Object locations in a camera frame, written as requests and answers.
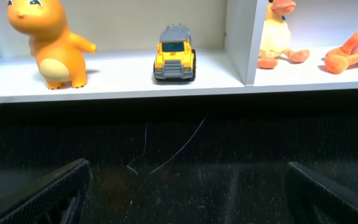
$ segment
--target figurine's eye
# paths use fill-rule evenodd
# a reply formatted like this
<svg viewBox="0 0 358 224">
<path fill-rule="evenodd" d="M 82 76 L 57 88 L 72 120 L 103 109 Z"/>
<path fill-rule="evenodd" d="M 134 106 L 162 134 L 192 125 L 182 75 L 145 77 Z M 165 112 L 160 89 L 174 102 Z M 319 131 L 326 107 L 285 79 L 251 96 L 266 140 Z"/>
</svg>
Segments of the figurine's eye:
<svg viewBox="0 0 358 224">
<path fill-rule="evenodd" d="M 38 4 L 38 5 L 42 6 L 42 3 L 40 0 L 30 0 L 29 4 Z"/>
</svg>

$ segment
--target figurine's head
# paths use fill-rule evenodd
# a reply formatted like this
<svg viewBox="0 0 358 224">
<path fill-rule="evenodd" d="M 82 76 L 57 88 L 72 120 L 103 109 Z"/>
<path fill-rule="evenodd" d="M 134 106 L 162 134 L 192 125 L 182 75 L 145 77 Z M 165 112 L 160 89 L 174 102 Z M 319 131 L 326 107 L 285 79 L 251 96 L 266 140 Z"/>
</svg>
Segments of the figurine's head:
<svg viewBox="0 0 358 224">
<path fill-rule="evenodd" d="M 42 35 L 67 25 L 59 0 L 7 0 L 7 18 L 23 34 Z"/>
<path fill-rule="evenodd" d="M 285 16 L 295 9 L 296 3 L 292 0 L 268 0 L 267 13 L 274 12 L 279 16 Z"/>
</svg>

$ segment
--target white shelf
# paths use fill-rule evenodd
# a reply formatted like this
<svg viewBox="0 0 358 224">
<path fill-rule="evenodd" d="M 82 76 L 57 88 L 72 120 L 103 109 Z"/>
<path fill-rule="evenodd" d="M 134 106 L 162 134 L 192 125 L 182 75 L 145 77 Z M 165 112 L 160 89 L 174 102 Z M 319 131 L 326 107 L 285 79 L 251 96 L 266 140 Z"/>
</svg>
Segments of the white shelf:
<svg viewBox="0 0 358 224">
<path fill-rule="evenodd" d="M 244 84 L 223 50 L 198 50 L 193 82 L 156 82 L 152 67 L 156 51 L 98 53 L 86 56 L 84 88 L 49 90 L 35 59 L 0 59 L 0 103 L 92 100 L 156 96 L 239 93 Z"/>
<path fill-rule="evenodd" d="M 254 86 L 293 86 L 331 83 L 333 84 L 332 89 L 337 89 L 340 87 L 335 86 L 339 86 L 341 83 L 353 83 L 353 87 L 358 88 L 358 65 L 351 66 L 351 68 L 339 75 L 329 73 L 325 69 L 325 55 L 333 48 L 335 47 L 315 47 L 309 49 L 310 58 L 301 64 L 292 64 L 283 56 L 285 59 L 279 59 L 278 65 L 273 70 L 257 69 Z"/>
</svg>

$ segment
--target toy car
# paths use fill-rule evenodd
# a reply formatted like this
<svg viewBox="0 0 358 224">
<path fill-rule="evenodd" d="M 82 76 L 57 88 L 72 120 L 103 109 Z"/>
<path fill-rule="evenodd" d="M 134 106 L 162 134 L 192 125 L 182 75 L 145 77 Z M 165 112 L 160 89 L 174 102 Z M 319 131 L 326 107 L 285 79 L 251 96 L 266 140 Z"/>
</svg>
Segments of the toy car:
<svg viewBox="0 0 358 224">
<path fill-rule="evenodd" d="M 167 26 L 157 45 L 153 67 L 156 80 L 196 78 L 196 50 L 191 47 L 191 31 L 184 25 Z"/>
</svg>

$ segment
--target yellow duck plush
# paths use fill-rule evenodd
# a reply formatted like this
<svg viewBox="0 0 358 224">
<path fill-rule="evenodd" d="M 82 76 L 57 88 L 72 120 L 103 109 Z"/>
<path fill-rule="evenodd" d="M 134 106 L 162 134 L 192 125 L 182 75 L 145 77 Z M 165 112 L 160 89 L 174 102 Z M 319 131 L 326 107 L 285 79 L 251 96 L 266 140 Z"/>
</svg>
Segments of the yellow duck plush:
<svg viewBox="0 0 358 224">
<path fill-rule="evenodd" d="M 291 32 L 284 16 L 290 14 L 295 7 L 296 3 L 292 0 L 268 0 L 260 42 L 258 68 L 275 68 L 276 58 L 281 54 L 285 54 L 295 63 L 303 63 L 309 58 L 309 50 L 294 52 L 289 49 Z"/>
</svg>

